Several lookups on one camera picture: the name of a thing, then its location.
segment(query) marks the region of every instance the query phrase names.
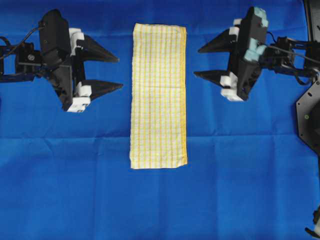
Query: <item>screw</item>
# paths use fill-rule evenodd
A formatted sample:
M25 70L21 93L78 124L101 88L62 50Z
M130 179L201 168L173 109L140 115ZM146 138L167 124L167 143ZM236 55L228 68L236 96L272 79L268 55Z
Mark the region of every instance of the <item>screw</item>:
M35 60L35 56L32 55L32 54L29 54L29 55L28 55L28 59L29 59L30 61L33 61L33 60Z

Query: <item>cloth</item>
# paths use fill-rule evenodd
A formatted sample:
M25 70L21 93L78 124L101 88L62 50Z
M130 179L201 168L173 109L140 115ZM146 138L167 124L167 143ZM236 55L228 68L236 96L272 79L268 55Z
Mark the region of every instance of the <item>cloth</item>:
M130 160L133 169L187 164L185 27L133 30Z

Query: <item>blue fabric surface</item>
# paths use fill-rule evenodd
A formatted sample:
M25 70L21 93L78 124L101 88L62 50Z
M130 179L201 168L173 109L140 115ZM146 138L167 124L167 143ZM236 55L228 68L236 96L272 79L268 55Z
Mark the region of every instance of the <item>blue fabric surface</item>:
M12 43L58 8L120 58L87 62L87 79L124 87L72 114L43 78L0 85L0 239L309 239L319 173L295 112L307 88L264 70L247 102L228 102L193 74L227 67L228 54L197 50L250 6L266 10L275 36L307 39L300 0L1 1ZM177 169L130 169L135 23L187 28L188 165ZM39 49L38 33L30 41ZM13 57L5 67L14 72Z

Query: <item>mounting plate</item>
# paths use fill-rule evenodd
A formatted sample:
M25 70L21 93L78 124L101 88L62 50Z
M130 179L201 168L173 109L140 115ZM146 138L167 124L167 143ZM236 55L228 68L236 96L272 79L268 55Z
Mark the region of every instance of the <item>mounting plate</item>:
M295 106L299 138L320 156L320 142L315 142L309 130L310 113L318 102L320 102L319 77L316 78L313 85L296 101Z

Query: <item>white plastic block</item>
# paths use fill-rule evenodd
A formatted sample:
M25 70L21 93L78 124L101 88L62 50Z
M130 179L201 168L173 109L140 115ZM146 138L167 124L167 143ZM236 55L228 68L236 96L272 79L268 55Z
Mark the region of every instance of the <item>white plastic block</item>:
M232 84L232 80L229 76L221 76L220 84L224 87L230 87Z
M221 95L227 98L232 102L242 102L243 99L237 95L237 83L238 77L231 71L229 76L221 76L220 84L224 87L230 88L222 88Z
M79 97L90 97L92 94L92 89L90 85L82 86L82 83L79 82L76 86L75 92Z
M221 89L221 95L227 98L231 102L242 102L242 98L237 95L237 89L223 88Z
M314 226L314 232L320 236L320 219L316 222Z
M71 56L76 55L77 40L85 40L85 35L80 28L69 28Z
M237 88L238 77L231 71L229 76L221 76L220 84L224 87L230 87L232 89Z
M236 40L238 41L239 30L237 26L232 26L229 28L229 35L236 35Z
M91 103L90 97L87 97L87 96L73 97L72 105L69 107L67 112L82 113L90 103Z
M233 26L235 25L240 25L241 24L241 21L242 21L242 18L236 18L233 20Z

